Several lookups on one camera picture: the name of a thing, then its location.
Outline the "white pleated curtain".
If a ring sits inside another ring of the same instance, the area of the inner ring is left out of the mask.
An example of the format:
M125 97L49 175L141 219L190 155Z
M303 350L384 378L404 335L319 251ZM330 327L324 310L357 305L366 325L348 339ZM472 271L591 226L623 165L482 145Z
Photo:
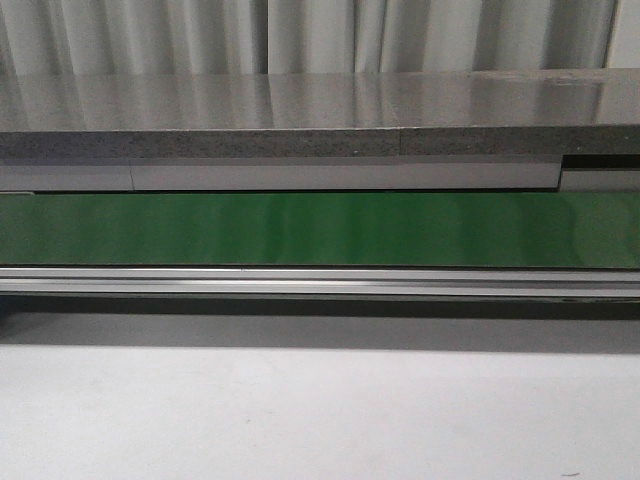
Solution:
M1 71L284 74L637 67L635 1L5 1Z

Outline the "green conveyor belt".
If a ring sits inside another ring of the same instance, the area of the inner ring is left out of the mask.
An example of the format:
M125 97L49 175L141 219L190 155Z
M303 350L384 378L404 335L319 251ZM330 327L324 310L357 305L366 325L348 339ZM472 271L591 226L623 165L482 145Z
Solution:
M5 265L635 269L635 193L5 195Z

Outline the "aluminium conveyor frame rail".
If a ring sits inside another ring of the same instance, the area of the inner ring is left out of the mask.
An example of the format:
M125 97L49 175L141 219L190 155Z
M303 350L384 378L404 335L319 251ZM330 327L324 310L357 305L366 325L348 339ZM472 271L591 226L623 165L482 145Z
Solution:
M636 270L4 267L4 294L624 299Z

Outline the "grey stone counter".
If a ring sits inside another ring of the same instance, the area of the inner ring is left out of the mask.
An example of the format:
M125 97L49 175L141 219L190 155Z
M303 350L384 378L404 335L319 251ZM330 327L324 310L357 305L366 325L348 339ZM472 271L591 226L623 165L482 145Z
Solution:
M635 69L1 81L9 193L638 186Z

